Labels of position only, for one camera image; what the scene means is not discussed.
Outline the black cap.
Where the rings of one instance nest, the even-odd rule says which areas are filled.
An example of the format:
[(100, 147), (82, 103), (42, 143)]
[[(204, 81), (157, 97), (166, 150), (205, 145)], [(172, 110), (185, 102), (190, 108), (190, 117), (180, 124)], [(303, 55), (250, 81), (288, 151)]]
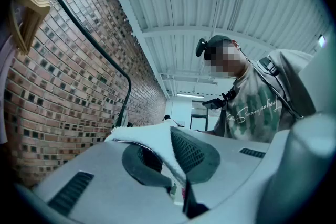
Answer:
[(232, 40), (227, 36), (215, 35), (207, 42), (206, 47), (207, 48), (221, 47), (223, 45), (223, 42), (232, 42)]

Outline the white towel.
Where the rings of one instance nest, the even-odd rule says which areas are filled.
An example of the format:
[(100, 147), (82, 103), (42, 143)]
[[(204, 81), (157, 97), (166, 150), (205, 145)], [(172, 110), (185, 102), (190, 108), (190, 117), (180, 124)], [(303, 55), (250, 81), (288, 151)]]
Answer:
[(181, 185), (186, 185), (186, 174), (175, 157), (168, 123), (142, 127), (116, 127), (105, 141), (131, 142), (145, 146), (165, 163)]

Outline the row of wooden hangers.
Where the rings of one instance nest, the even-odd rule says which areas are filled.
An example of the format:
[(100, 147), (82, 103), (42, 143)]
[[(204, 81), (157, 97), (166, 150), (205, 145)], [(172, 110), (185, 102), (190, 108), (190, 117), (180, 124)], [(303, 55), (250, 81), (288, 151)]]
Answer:
[[(16, 20), (15, 4), (26, 8), (21, 27)], [(8, 12), (9, 27), (16, 47), (22, 55), (29, 54), (37, 30), (50, 9), (49, 0), (11, 0)]]

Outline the black clothes rail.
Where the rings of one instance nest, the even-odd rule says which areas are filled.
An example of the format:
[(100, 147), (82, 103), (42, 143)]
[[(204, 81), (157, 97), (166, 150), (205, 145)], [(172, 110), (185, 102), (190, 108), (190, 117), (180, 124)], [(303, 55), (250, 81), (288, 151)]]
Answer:
[(120, 114), (117, 118), (116, 126), (121, 126), (122, 118), (124, 116), (124, 112), (126, 111), (127, 103), (129, 100), (129, 96), (132, 89), (132, 83), (130, 77), (127, 73), (109, 56), (108, 53), (98, 44), (98, 42), (93, 38), (93, 36), (88, 32), (87, 28), (83, 25), (83, 23), (79, 20), (78, 16), (72, 12), (72, 9), (67, 4), (66, 0), (57, 0), (60, 6), (63, 8), (65, 13), (71, 19), (71, 21), (76, 25), (79, 31), (86, 37), (86, 39), (94, 46), (94, 48), (104, 57), (104, 59), (111, 64), (122, 76), (124, 76), (128, 82), (128, 91), (124, 98), (124, 103), (120, 110)]

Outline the black framed glass door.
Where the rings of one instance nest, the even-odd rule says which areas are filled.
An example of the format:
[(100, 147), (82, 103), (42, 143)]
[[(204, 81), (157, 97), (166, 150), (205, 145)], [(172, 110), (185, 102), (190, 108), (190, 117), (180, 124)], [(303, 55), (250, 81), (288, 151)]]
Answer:
[(208, 130), (208, 108), (202, 101), (192, 101), (190, 129), (195, 131)]

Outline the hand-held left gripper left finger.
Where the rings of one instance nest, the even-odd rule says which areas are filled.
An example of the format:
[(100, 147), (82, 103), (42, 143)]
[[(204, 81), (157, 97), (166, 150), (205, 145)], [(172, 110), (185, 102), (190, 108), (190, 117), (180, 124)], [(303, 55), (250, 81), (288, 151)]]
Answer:
[(49, 204), (79, 172), (92, 179), (68, 218), (82, 224), (182, 224), (182, 208), (168, 194), (171, 181), (143, 163), (150, 185), (134, 179), (122, 164), (126, 143), (102, 142), (60, 166), (34, 188)]

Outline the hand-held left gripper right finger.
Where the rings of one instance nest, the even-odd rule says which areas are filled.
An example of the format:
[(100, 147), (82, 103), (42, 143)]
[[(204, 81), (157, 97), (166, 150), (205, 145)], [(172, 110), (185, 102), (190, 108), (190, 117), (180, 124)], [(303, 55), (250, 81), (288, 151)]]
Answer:
[(268, 143), (241, 141), (171, 128), (177, 163), (186, 177), (183, 212), (197, 217), (232, 195), (253, 173)]

